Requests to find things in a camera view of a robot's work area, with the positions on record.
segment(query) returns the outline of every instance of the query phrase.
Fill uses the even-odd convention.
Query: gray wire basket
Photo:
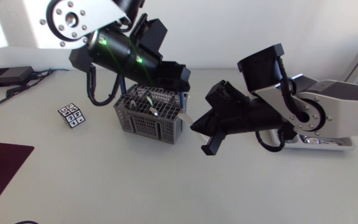
[[[181,94],[162,88],[132,85],[114,105],[122,130],[174,144],[183,125],[177,115],[186,112],[186,95]],[[151,113],[147,97],[152,99],[159,116]],[[132,100],[136,109],[130,108]]]

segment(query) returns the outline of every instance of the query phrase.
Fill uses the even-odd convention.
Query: white wall
[[[165,60],[189,68],[236,68],[282,43],[289,75],[339,78],[358,52],[358,0],[146,0],[141,12],[168,28]],[[0,67],[71,68],[69,51],[0,49]]]

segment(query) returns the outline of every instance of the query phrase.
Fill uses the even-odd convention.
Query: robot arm
[[[88,74],[88,96],[96,106],[112,101],[122,77],[152,87],[189,91],[185,65],[162,61],[158,52],[167,33],[144,14],[134,22],[144,0],[0,0],[0,47],[74,49],[73,66]],[[94,98],[93,64],[117,73],[110,97]]]
[[[285,141],[297,134],[316,138],[345,138],[358,135],[358,85],[337,81],[318,82],[303,75],[287,78],[280,56],[281,44],[274,45],[238,63],[251,100],[229,82],[212,87],[206,100],[212,109],[191,129],[210,136],[201,148],[215,155],[227,134],[255,131],[259,142],[278,152]],[[264,144],[259,131],[279,129],[281,145]]]

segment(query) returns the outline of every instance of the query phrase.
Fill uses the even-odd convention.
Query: white tabletop
[[[99,100],[114,79],[99,73]],[[237,70],[192,71],[194,120],[222,79],[245,92]],[[93,106],[85,83],[58,72],[0,105],[0,142],[35,147],[0,196],[0,223],[358,223],[358,137],[352,152],[271,153],[237,134],[208,157],[188,125],[175,145],[122,131],[113,104]],[[74,129],[57,113],[69,103],[86,118]]]

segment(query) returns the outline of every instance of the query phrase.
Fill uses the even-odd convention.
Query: green light
[[[139,63],[143,63],[143,59],[139,56],[136,57],[136,61],[139,62]]]

